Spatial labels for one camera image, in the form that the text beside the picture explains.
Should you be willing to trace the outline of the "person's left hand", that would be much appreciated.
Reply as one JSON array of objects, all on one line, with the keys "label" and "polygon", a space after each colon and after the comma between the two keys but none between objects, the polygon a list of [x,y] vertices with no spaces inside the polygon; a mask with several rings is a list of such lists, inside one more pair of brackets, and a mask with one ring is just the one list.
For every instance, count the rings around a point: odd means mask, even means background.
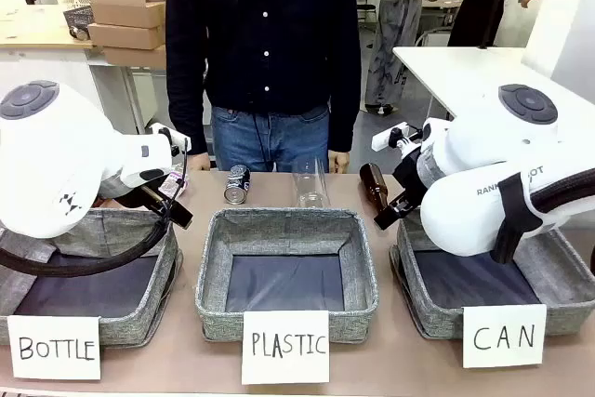
[{"label": "person's left hand", "polygon": [[330,174],[345,174],[348,172],[350,154],[348,152],[328,151],[328,168]]}]

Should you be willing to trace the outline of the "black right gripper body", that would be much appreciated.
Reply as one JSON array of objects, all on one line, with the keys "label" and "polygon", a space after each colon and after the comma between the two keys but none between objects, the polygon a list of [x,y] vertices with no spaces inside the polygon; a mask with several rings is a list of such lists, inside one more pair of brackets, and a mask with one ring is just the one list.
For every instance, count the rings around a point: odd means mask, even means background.
[{"label": "black right gripper body", "polygon": [[417,159],[420,151],[412,151],[402,158],[393,171],[394,178],[403,187],[403,191],[396,197],[398,203],[420,205],[428,188],[417,173]]}]

